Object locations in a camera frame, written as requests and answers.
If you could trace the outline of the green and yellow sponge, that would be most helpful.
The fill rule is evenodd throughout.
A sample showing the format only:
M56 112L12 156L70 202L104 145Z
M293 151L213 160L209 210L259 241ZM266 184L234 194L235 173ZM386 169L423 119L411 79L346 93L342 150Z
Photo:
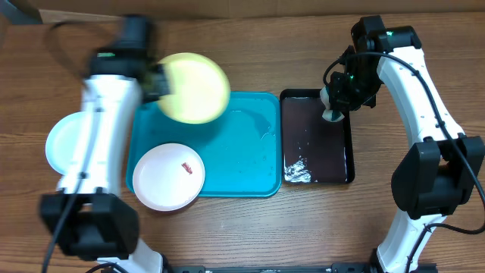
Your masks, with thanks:
M320 98L322 103L324 104L324 111L322 114L322 118L325 121L329 122L339 122L344 119L344 114L341 111L332 110L330 108L330 97L328 88L324 87L320 91Z

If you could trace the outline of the yellow-green plate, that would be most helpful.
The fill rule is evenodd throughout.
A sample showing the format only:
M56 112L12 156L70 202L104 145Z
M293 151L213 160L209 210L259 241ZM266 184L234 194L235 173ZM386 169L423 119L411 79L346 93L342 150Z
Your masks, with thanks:
M169 118L185 124L205 124L219 118L230 101L230 83L221 67L204 55L172 54L158 62L168 91L158 107Z

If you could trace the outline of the white pink plate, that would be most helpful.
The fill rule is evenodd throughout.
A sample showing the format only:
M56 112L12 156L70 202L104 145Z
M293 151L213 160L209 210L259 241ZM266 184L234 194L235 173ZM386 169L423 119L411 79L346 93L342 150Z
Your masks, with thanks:
M205 166L199 154L179 143L150 149L133 171L133 189L143 205L172 212L196 199L205 182Z

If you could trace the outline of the light blue plate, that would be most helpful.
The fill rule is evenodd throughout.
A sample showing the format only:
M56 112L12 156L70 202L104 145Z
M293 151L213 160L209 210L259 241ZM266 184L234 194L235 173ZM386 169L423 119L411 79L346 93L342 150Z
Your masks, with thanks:
M66 174L74 154L80 125L83 119L81 111L62 118L49 132L45 142L45 157L52 169L59 174Z

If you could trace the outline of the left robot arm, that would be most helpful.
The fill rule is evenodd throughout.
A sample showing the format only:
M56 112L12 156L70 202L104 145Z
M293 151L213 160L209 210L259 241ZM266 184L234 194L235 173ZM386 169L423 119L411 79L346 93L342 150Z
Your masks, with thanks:
M103 272L169 272L166 257L139 235L139 215L120 198L128 130L136 109L168 91L155 60L155 24L123 16L119 33L96 49L79 72L82 121L73 156L56 191L45 194L39 215L52 238L42 269L55 248L93 261Z

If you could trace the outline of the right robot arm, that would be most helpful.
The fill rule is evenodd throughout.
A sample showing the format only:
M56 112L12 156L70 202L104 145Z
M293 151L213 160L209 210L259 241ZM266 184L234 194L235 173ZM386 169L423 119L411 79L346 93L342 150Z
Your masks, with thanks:
M419 256L437 228L465 204L477 176L483 140L467 136L433 84L413 27L388 28L378 15L362 17L351 30L352 44L329 66L320 92L323 119L337 122L362 106L374 107L385 86L405 127L409 150L391 179L397 211L384 241L372 252L366 272L434 272Z

